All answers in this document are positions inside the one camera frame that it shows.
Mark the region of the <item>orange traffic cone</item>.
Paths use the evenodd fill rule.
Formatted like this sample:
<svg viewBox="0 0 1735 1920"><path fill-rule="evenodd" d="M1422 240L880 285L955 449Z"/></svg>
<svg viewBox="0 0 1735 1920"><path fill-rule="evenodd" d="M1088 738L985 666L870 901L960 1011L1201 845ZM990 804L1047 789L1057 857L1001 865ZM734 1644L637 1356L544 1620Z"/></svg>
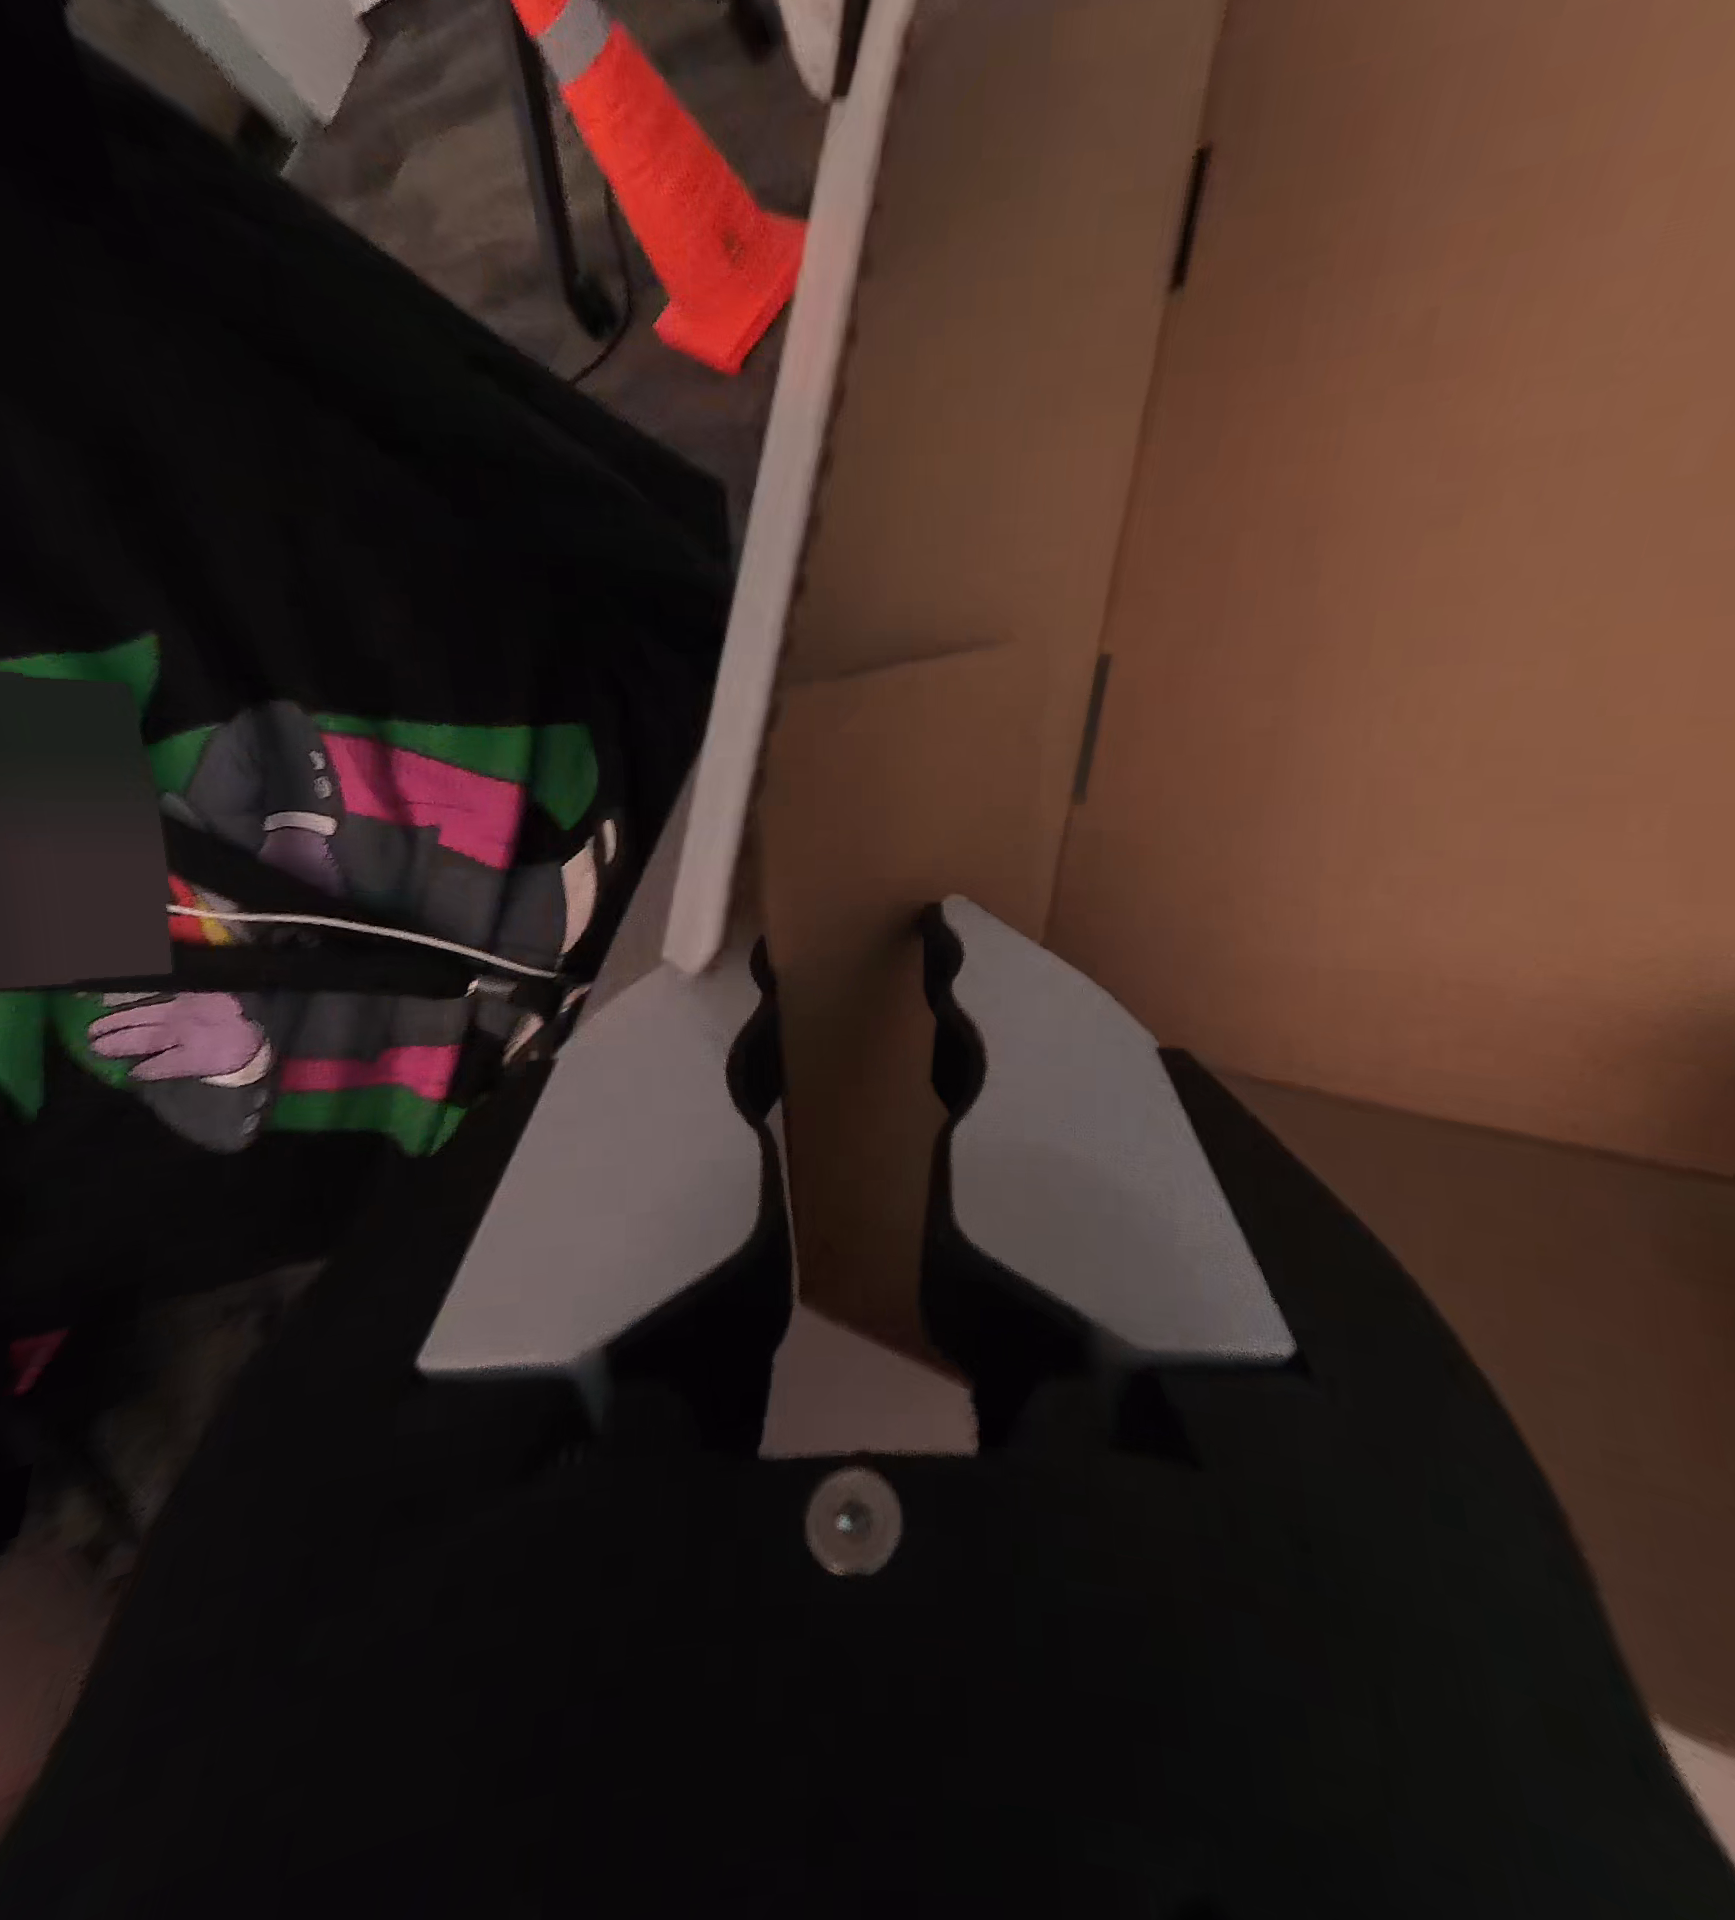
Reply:
<svg viewBox="0 0 1735 1920"><path fill-rule="evenodd" d="M662 286L655 335L714 372L742 370L791 306L807 223L754 198L607 5L513 11Z"/></svg>

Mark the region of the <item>white and brown cardboard box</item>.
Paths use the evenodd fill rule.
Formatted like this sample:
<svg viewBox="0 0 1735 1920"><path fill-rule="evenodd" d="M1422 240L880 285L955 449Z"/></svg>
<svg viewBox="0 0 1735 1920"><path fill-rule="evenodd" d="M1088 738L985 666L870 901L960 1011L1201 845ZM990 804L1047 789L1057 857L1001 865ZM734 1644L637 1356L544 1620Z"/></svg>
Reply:
<svg viewBox="0 0 1735 1920"><path fill-rule="evenodd" d="M868 5L696 814L911 1354L964 894L1406 1262L1735 1751L1735 5Z"/></svg>

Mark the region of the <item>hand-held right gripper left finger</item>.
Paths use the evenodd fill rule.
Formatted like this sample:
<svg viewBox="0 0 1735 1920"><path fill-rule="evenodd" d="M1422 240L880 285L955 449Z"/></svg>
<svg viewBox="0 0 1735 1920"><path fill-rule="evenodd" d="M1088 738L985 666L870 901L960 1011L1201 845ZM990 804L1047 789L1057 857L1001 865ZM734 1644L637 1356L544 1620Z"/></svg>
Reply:
<svg viewBox="0 0 1735 1920"><path fill-rule="evenodd" d="M660 966L560 1050L424 1337L419 1373L547 1378L595 1428L671 1395L711 1447L757 1447L793 1301L768 946Z"/></svg>

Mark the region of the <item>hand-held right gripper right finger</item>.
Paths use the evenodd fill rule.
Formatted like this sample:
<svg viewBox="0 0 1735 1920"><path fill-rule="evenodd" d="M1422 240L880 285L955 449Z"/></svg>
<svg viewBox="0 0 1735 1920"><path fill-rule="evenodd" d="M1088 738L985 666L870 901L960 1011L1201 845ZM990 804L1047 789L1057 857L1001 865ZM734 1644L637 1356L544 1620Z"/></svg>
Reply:
<svg viewBox="0 0 1735 1920"><path fill-rule="evenodd" d="M921 914L930 1085L921 1310L1007 1445L1043 1389L1282 1369L1295 1334L1164 1048L1113 996L966 897Z"/></svg>

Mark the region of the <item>black metal leg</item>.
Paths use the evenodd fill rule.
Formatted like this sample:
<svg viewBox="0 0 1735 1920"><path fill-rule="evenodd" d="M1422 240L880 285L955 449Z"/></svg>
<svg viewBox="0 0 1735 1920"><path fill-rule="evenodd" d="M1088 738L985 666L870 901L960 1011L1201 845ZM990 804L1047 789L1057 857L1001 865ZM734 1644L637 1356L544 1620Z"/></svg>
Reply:
<svg viewBox="0 0 1735 1920"><path fill-rule="evenodd" d="M580 259L544 57L513 5L499 3L497 21L540 249L567 317L595 345L591 367L583 372L584 378L605 361L629 327L629 274L619 264L620 292L614 297Z"/></svg>

